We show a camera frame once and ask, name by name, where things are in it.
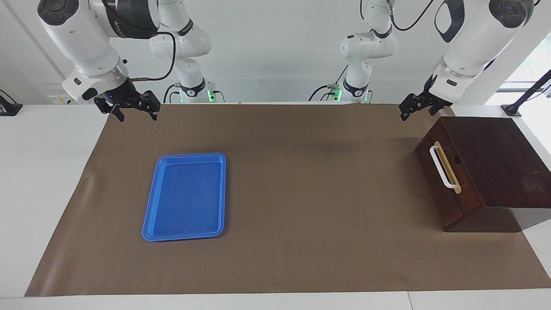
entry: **white table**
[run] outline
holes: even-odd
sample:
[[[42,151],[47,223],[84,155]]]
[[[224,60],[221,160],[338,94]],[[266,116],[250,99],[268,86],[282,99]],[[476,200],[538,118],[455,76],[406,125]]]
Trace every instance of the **white table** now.
[[[461,116],[502,116],[498,107],[456,106]],[[0,118],[0,309],[550,309],[551,289],[256,295],[22,298],[71,198],[107,117],[95,105],[27,105]],[[551,154],[517,124],[548,167]],[[551,221],[525,231],[551,273]]]

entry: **blue tray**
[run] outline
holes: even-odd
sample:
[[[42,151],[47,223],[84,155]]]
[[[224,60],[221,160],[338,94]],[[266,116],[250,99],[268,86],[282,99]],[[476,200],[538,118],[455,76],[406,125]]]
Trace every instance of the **blue tray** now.
[[[157,161],[142,237],[212,238],[224,230],[226,156],[173,155]]]

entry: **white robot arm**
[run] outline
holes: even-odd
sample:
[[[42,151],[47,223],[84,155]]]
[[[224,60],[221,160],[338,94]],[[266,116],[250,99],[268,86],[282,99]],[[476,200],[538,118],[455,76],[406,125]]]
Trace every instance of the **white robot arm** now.
[[[169,28],[177,38],[174,70],[178,75],[180,97],[185,103],[214,101],[214,84],[203,77],[199,64],[191,59],[210,52],[210,38],[196,26],[187,13],[182,0],[160,0],[161,25]],[[151,51],[160,59],[172,60],[172,41],[168,35],[159,35],[149,40]]]
[[[369,33],[355,33],[341,41],[341,55],[349,63],[348,73],[339,87],[341,100],[361,102],[368,93],[371,78],[369,59],[392,56],[398,47],[398,40],[392,32],[392,22],[386,0],[368,0],[363,8],[363,16],[371,27]]]
[[[38,14],[49,36],[75,70],[63,82],[81,103],[124,120],[122,108],[145,111],[156,120],[160,102],[136,91],[109,37],[150,39],[159,29],[156,0],[41,0]]]
[[[466,9],[465,5],[474,6]],[[400,105],[402,120],[430,107],[435,115],[463,96],[529,21],[533,0],[444,0],[435,25],[449,44],[421,94],[410,94]]]

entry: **white wall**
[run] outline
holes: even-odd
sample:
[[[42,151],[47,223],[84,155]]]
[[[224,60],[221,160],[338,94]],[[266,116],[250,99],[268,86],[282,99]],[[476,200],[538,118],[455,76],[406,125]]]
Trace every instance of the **white wall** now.
[[[399,47],[394,56],[371,61],[374,102],[399,103],[408,93],[421,91],[446,49],[433,25],[439,2],[413,30],[397,33]],[[6,3],[13,12],[5,8]],[[22,98],[23,103],[44,103],[42,98],[60,86],[60,76],[72,70],[71,63],[41,28],[37,3],[0,0],[1,70],[10,72],[0,74],[0,86]],[[396,23],[409,25],[425,4],[399,1]],[[193,20],[213,41],[212,52],[198,58],[198,62],[228,101],[306,100],[318,86],[333,83],[346,65],[338,52],[341,38],[369,30],[360,19],[357,0],[186,0],[186,5]],[[519,38],[475,82],[462,103],[483,104],[491,96],[551,30],[551,19],[546,14],[550,9],[551,3],[541,2]],[[23,28],[29,29],[30,35]],[[168,69],[168,63],[151,54],[147,41],[112,39],[112,44],[122,58],[129,60],[131,77],[159,77]],[[33,86],[13,82],[24,78]],[[136,85],[140,91],[151,89],[161,97],[176,81],[172,74],[162,82]]]

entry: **wooden box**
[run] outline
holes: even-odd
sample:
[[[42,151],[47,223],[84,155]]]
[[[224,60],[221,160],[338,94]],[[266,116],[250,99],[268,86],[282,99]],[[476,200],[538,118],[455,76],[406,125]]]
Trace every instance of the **wooden box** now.
[[[415,153],[444,231],[519,232],[551,218],[551,172],[511,119],[441,117]]]

